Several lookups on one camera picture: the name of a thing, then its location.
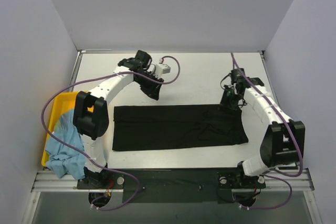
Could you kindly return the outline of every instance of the metal frame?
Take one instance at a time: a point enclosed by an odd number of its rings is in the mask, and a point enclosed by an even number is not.
[[[79,71],[79,67],[82,60],[83,54],[111,54],[114,53],[112,50],[79,50],[75,62],[75,66],[72,71],[70,84],[76,82],[77,74]],[[264,52],[259,51],[261,60],[264,65],[264,69],[266,71],[267,78],[269,79],[269,73],[267,71]],[[270,83],[270,87],[274,96],[275,101],[278,103],[278,99],[276,97],[276,93],[274,88]],[[297,173],[297,170],[286,170],[288,173]],[[314,186],[311,180],[309,170],[305,169],[303,173],[299,177],[285,177],[275,172],[270,172],[270,175],[276,175],[277,177],[285,178],[291,186],[293,187],[294,191],[302,191],[304,193],[304,197],[307,202],[307,207],[314,224],[322,223],[320,214],[318,211],[318,207],[316,204],[316,200],[313,194]],[[279,180],[265,178],[267,187],[265,191],[288,191],[288,186]],[[90,192],[104,192],[105,189],[93,189],[93,190],[79,190],[76,188],[77,180],[73,179],[71,175],[65,175],[61,179],[58,179],[54,172],[50,170],[39,170],[37,172],[33,188],[31,191],[31,195],[29,198],[29,203],[27,205],[23,222],[22,223],[32,223],[34,214],[36,211],[37,203],[39,200],[39,196],[41,192],[83,192],[83,191],[90,191]],[[122,189],[113,190],[115,193],[123,193]]]

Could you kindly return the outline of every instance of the gray floor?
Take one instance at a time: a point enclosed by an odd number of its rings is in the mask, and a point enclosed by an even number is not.
[[[273,206],[288,192],[263,192],[256,205]],[[113,206],[121,194],[112,195]],[[38,223],[312,223],[302,192],[277,210],[239,210],[237,204],[128,204],[110,212],[90,210],[87,193],[41,193],[34,217]]]

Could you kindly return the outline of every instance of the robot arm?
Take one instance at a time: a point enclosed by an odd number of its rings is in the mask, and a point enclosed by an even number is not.
[[[259,94],[252,88],[237,69],[230,73],[231,85],[224,86],[224,94],[221,100],[222,110],[230,113],[239,109],[238,102],[244,99],[254,109],[263,124],[267,125],[267,131],[261,143],[259,153],[243,161],[241,164],[244,175],[258,176],[270,168],[280,165],[291,164],[299,161],[299,157],[288,131],[284,127],[281,118],[274,112],[271,105],[266,102],[266,96],[271,104],[280,112],[285,121],[289,124],[294,137],[296,138],[301,153],[303,153],[305,127],[300,121],[293,121],[286,115],[275,101],[270,97],[263,82],[259,78],[249,80],[262,92]]]
[[[102,136],[109,125],[108,104],[116,95],[133,81],[140,85],[140,89],[150,98],[158,100],[161,84],[137,76],[131,73],[118,74],[121,72],[140,73],[157,82],[163,82],[161,75],[170,72],[170,67],[163,63],[154,65],[154,70],[149,71],[152,58],[144,51],[138,51],[135,58],[123,59],[113,73],[117,75],[106,79],[89,92],[80,91],[76,96],[73,124],[82,141],[85,152],[101,166],[106,166],[103,152]],[[102,181],[101,168],[96,167],[88,159],[85,163],[85,175],[93,180]]]

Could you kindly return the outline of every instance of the black cloth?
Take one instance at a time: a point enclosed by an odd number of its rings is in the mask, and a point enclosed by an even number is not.
[[[241,110],[219,105],[118,106],[114,108],[114,151],[166,150],[248,142]]]

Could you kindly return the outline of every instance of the blue cloth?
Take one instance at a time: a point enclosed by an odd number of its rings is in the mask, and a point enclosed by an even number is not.
[[[54,127],[54,135],[62,141],[84,151],[81,137],[72,123],[73,109],[60,116]],[[53,170],[58,178],[64,174],[71,174],[74,179],[84,178],[85,157],[75,150],[49,137],[46,152],[49,160],[46,165]]]

